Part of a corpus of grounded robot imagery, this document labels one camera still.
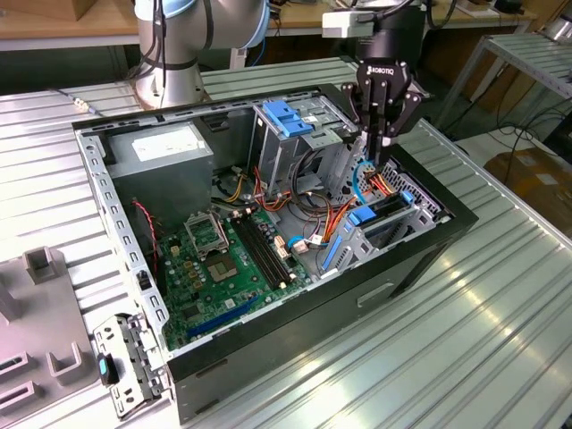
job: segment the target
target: robotiq logo text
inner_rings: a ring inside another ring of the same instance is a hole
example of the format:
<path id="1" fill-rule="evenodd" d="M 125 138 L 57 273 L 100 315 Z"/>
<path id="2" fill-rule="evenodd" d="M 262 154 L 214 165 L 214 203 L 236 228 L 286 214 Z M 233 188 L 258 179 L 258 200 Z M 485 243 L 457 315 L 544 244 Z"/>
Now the robotiq logo text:
<path id="1" fill-rule="evenodd" d="M 393 76 L 395 71 L 393 69 L 389 69 L 386 67 L 372 67 L 371 65 L 367 66 L 367 74 L 377 73 L 377 74 L 390 74 Z"/>

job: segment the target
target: workbench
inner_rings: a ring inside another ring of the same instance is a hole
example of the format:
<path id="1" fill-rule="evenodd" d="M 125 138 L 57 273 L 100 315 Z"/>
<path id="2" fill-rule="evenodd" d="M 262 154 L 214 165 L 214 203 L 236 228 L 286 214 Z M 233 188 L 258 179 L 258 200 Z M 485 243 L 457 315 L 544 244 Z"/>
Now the workbench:
<path id="1" fill-rule="evenodd" d="M 205 73 L 213 99 L 353 80 L 340 59 Z M 106 115 L 136 112 L 127 83 L 67 91 Z M 134 312 L 71 122 L 51 92 L 0 97 L 0 261 L 54 246 L 88 331 Z M 402 146 L 479 217 L 413 288 L 224 400 L 187 427 L 559 427 L 572 410 L 572 243 L 427 122 Z M 116 427 L 87 389 L 16 427 Z M 176 427 L 169 399 L 121 427 Z"/>

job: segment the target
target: wire bundle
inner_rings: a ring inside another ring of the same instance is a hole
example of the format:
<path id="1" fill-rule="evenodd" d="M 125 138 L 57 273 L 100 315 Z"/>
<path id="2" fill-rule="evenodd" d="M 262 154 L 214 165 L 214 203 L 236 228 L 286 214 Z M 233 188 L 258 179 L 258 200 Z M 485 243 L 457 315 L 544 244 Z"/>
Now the wire bundle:
<path id="1" fill-rule="evenodd" d="M 246 176 L 244 174 L 239 175 L 239 184 L 237 185 L 236 190 L 234 191 L 234 194 L 232 194 L 230 197 L 228 197 L 224 200 L 225 203 L 233 203 L 234 201 L 239 199 L 240 192 L 242 191 L 242 182 L 244 181 L 245 178 L 246 178 Z"/>
<path id="2" fill-rule="evenodd" d="M 354 194 L 356 194 L 357 199 L 359 199 L 359 201 L 362 204 L 366 203 L 366 199 L 364 198 L 364 193 L 361 192 L 361 190 L 359 189 L 358 174 L 359 174 L 359 168 L 361 166 L 364 166 L 364 165 L 374 168 L 374 165 L 371 162 L 362 161 L 354 169 L 354 173 L 353 173 L 352 179 L 351 179 L 351 186 L 354 189 Z M 387 197 L 393 193 L 391 191 L 390 185 L 385 181 L 385 179 L 383 178 L 383 176 L 380 173 L 374 174 L 368 181 L 369 181 L 370 186 L 373 185 L 374 188 L 380 190 L 385 197 Z"/>
<path id="3" fill-rule="evenodd" d="M 568 103 L 569 101 L 572 101 L 572 97 L 566 98 L 565 100 L 562 100 L 562 101 L 556 103 L 555 105 L 552 105 L 550 107 L 546 107 L 545 109 L 542 109 L 538 114 L 533 116 L 533 118 L 530 121 L 528 121 L 524 127 L 522 127 L 521 131 L 517 135 L 517 139 L 515 140 L 515 143 L 512 146 L 512 149 L 510 151 L 509 165 L 507 166 L 507 172 L 504 175 L 504 179 L 503 179 L 502 183 L 504 183 L 505 185 L 507 184 L 507 181 L 509 180 L 509 176 L 510 176 L 510 168 L 512 167 L 512 160 L 513 160 L 514 154 L 517 150 L 518 142 L 522 139 L 525 132 L 527 132 L 530 129 L 533 122 L 537 121 L 538 119 L 540 119 L 542 116 L 545 116 L 546 114 L 551 114 L 550 113 L 551 110 L 557 110 L 558 111 L 558 109 L 556 109 L 557 107 L 559 107 L 560 105 L 564 105 L 564 104 Z"/>
<path id="4" fill-rule="evenodd" d="M 281 201 L 282 196 L 288 196 L 290 192 L 284 192 L 282 195 L 279 195 L 278 198 L 273 201 L 272 203 L 266 203 L 265 201 L 265 193 L 262 189 L 262 180 L 260 179 L 260 173 L 258 169 L 254 167 L 254 175 L 255 175 L 255 187 L 254 187 L 254 197 L 255 201 L 262 206 L 262 208 L 268 212 L 277 212 L 281 208 L 283 208 L 286 203 L 291 200 L 291 197 L 286 197 Z"/>
<path id="5" fill-rule="evenodd" d="M 340 223 L 341 218 L 348 211 L 349 207 L 356 202 L 356 199 L 358 198 L 355 196 L 352 197 L 346 204 L 340 207 L 335 216 L 332 217 L 332 220 L 329 223 L 326 223 L 324 236 L 322 238 L 323 243 L 327 243 L 330 241 L 330 238 L 332 237 L 333 232 L 336 231 L 336 228 L 338 227 L 338 223 Z"/>
<path id="6" fill-rule="evenodd" d="M 157 276 L 157 263 L 159 259 L 159 254 L 157 252 L 157 238 L 155 235 L 155 226 L 153 225 L 153 219 L 151 217 L 151 214 L 149 214 L 147 209 L 143 207 L 141 203 L 139 203 L 138 201 L 133 201 L 133 205 L 139 210 L 141 210 L 141 212 L 143 212 L 143 215 L 145 215 L 145 218 L 147 219 L 149 230 L 151 230 L 151 241 L 153 242 L 153 264 L 154 264 L 153 273 L 155 276 Z"/>
<path id="7" fill-rule="evenodd" d="M 160 31 L 160 37 L 157 35 L 157 27 Z M 159 102 L 159 108 L 163 105 L 164 93 L 167 87 L 167 68 L 166 68 L 166 60 L 165 60 L 165 37 L 167 34 L 167 20 L 164 16 L 164 8 L 163 8 L 163 0 L 153 0 L 153 41 L 151 42 L 151 46 L 145 52 L 145 54 L 141 57 L 138 66 L 135 70 L 127 76 L 128 80 L 140 80 L 149 76 L 156 68 L 158 64 L 163 65 L 163 94 L 161 95 L 161 100 Z M 158 48 L 156 49 L 156 57 L 155 60 L 152 60 L 151 66 L 144 71 L 141 72 L 143 64 L 145 64 L 149 60 L 149 56 L 153 53 L 156 48 L 157 42 L 159 44 Z"/>

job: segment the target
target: blue latch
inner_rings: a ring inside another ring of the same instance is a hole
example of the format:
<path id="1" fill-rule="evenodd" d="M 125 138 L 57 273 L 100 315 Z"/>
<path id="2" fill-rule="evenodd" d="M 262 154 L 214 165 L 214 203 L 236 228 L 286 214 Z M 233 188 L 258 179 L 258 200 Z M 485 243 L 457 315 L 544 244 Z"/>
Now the blue latch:
<path id="1" fill-rule="evenodd" d="M 314 130 L 312 125 L 302 121 L 296 111 L 284 101 L 264 103 L 262 109 L 286 137 L 301 136 Z"/>
<path id="2" fill-rule="evenodd" d="M 322 264 L 322 268 L 324 269 L 324 271 L 326 271 L 328 269 L 328 266 L 330 266 L 330 263 L 332 262 L 333 256 L 336 254 L 336 251 L 338 250 L 338 247 L 341 244 L 341 237 L 338 236 L 338 238 L 336 239 L 336 241 L 333 242 L 333 246 L 332 249 L 330 250 L 330 253 L 328 254 L 327 258 L 325 259 L 324 263 Z"/>
<path id="3" fill-rule="evenodd" d="M 409 205 L 415 203 L 415 197 L 408 190 L 402 190 L 401 197 L 403 198 L 403 201 L 405 201 Z"/>
<path id="4" fill-rule="evenodd" d="M 363 222 L 367 222 L 370 219 L 375 218 L 375 212 L 368 206 L 361 206 L 353 209 L 348 218 L 354 225 L 358 226 Z"/>

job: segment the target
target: yellow cable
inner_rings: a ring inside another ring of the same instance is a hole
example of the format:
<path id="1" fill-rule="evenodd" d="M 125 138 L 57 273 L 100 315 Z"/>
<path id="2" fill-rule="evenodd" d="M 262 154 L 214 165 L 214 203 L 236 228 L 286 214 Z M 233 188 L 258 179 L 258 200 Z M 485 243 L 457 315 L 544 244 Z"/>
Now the yellow cable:
<path id="1" fill-rule="evenodd" d="M 244 175 L 241 174 L 240 178 L 239 178 L 239 184 L 236 187 L 236 190 L 234 191 L 234 194 L 232 194 L 232 197 L 225 199 L 224 201 L 226 201 L 227 203 L 233 203 L 234 201 L 236 201 L 237 199 L 239 199 L 240 196 L 240 190 L 242 189 L 242 180 L 244 179 Z"/>
<path id="2" fill-rule="evenodd" d="M 387 191 L 391 194 L 391 186 L 389 185 L 389 183 L 387 181 L 385 181 L 384 177 L 381 174 L 377 174 L 377 177 L 379 177 L 379 179 L 382 181 L 383 186 L 387 189 Z"/>

